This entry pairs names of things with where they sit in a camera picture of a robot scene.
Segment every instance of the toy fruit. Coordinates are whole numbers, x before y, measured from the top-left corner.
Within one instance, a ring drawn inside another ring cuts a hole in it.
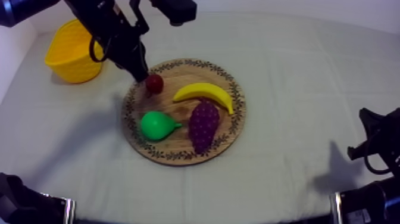
[[[158,74],[151,74],[146,79],[146,89],[152,94],[160,94],[163,91],[164,81]]]
[[[182,101],[194,97],[207,97],[217,101],[228,109],[229,114],[233,114],[232,98],[221,87],[210,83],[193,83],[182,87],[176,92],[173,101]]]
[[[204,153],[210,147],[219,119],[218,109],[207,100],[202,100],[193,110],[189,120],[189,138],[197,154]]]
[[[182,124],[176,123],[170,116],[158,112],[147,112],[140,123],[142,133],[150,140],[161,140]]]

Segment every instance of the yellow banana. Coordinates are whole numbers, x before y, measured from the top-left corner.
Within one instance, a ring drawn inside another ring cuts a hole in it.
[[[229,114],[233,114],[232,98],[221,87],[210,83],[193,83],[184,86],[176,92],[173,101],[182,101],[194,97],[207,97],[217,101],[228,109]]]

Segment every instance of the decorative floral border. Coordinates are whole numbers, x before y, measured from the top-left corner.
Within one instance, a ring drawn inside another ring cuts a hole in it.
[[[126,126],[131,130],[131,137],[136,141],[138,146],[143,148],[150,154],[153,158],[164,158],[166,160],[191,160],[198,156],[200,157],[208,157],[211,150],[216,150],[221,144],[225,143],[229,139],[229,135],[235,135],[239,129],[239,123],[243,117],[243,109],[245,106],[244,101],[242,100],[243,95],[240,94],[239,85],[235,82],[234,78],[228,74],[223,68],[209,62],[202,60],[193,60],[193,59],[181,59],[174,60],[173,62],[163,64],[158,66],[157,68],[150,69],[150,73],[162,73],[164,70],[171,70],[175,67],[189,65],[194,67],[206,68],[210,69],[210,71],[215,71],[219,76],[224,77],[229,82],[229,89],[232,92],[232,100],[234,102],[234,114],[232,115],[232,125],[229,127],[229,134],[226,133],[221,134],[213,140],[209,149],[207,149],[203,154],[196,154],[193,151],[180,151],[180,152],[169,152],[164,153],[162,150],[157,150],[154,145],[149,143],[143,135],[140,133],[140,127],[136,123],[136,120],[130,116],[132,112],[134,112],[133,105],[135,104],[135,93],[136,88],[139,87],[142,83],[137,83],[134,88],[129,90],[128,95],[126,96],[126,100],[123,104],[123,111],[126,113],[123,114],[123,119],[126,122]]]

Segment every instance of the yellow basket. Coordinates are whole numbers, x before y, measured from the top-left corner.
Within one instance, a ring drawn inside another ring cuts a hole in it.
[[[78,20],[72,20],[58,29],[47,52],[45,63],[69,83],[87,82],[96,77],[102,63],[92,61],[89,43],[92,35]],[[95,55],[103,57],[101,46],[95,43]]]

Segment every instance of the white table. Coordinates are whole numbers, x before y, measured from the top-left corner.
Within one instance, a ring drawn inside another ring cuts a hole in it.
[[[96,79],[66,85],[43,63],[48,34],[0,106],[0,171],[77,200],[80,218],[153,224],[316,216],[329,211],[329,193],[378,179],[349,161],[346,148],[365,138],[359,109],[400,106],[398,36],[269,14],[200,13],[178,28],[161,15],[146,19],[149,66],[201,58],[241,84],[248,114],[239,139],[193,167],[141,157],[120,129],[132,77],[107,62]]]

